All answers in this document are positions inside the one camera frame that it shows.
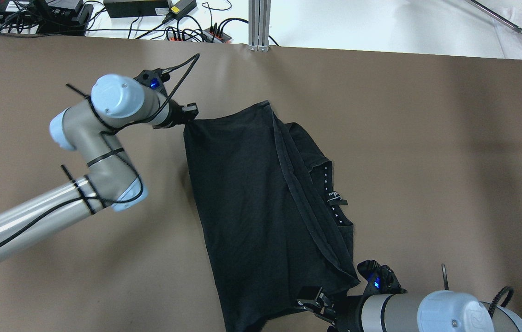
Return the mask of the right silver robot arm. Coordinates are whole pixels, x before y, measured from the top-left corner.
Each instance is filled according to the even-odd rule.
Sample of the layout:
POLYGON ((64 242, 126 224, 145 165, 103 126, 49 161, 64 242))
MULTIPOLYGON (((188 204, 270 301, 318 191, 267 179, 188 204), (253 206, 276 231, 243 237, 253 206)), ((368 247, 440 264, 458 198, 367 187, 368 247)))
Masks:
POLYGON ((329 323, 330 332, 522 332, 522 318, 507 308, 514 289, 502 288, 491 302, 444 288, 410 294, 387 265, 366 260, 358 273, 367 281, 360 296, 333 300, 322 287, 304 287, 297 304, 329 323))

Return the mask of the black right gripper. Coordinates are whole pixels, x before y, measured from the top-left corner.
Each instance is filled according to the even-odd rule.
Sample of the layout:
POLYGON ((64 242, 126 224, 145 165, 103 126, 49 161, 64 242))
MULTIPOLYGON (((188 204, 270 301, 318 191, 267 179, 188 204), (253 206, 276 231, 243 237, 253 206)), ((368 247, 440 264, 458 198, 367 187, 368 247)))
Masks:
POLYGON ((368 300, 384 296, 384 300, 396 294, 406 294, 406 289, 398 281, 396 274, 387 265, 375 260, 358 264, 358 273, 367 281, 360 296, 344 296, 338 299, 329 296, 320 286, 305 286, 297 294, 297 304, 306 311, 330 324, 329 332, 364 332, 368 319, 362 313, 368 300))

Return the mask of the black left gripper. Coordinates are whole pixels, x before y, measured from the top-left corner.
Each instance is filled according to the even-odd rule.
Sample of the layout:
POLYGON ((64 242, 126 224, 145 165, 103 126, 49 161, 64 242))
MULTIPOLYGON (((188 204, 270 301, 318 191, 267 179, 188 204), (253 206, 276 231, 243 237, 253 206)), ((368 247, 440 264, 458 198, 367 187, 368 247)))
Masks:
POLYGON ((148 115, 140 120, 155 129, 172 128, 176 125, 185 125, 195 120, 199 115, 196 103, 179 105, 172 99, 164 84, 170 80, 170 69, 143 70, 134 77, 139 84, 149 88, 154 95, 155 103, 150 107, 148 115))

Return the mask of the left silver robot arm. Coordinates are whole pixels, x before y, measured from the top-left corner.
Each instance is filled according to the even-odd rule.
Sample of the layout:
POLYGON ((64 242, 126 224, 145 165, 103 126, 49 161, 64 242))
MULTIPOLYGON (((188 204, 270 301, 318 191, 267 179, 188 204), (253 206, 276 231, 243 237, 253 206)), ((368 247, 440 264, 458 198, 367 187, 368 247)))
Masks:
MULTIPOLYGON (((14 86, 0 82, 0 212, 56 187, 63 180, 59 163, 78 175, 87 172, 82 153, 57 147, 47 129, 52 116, 81 100, 29 74, 14 86)), ((149 198, 132 210, 91 216, 85 225, 12 256, 0 265, 0 285, 107 279, 161 271, 164 264, 178 269, 179 251, 164 252, 164 240, 173 240, 181 228, 200 232, 182 130, 134 126, 121 136, 150 188, 149 198)))

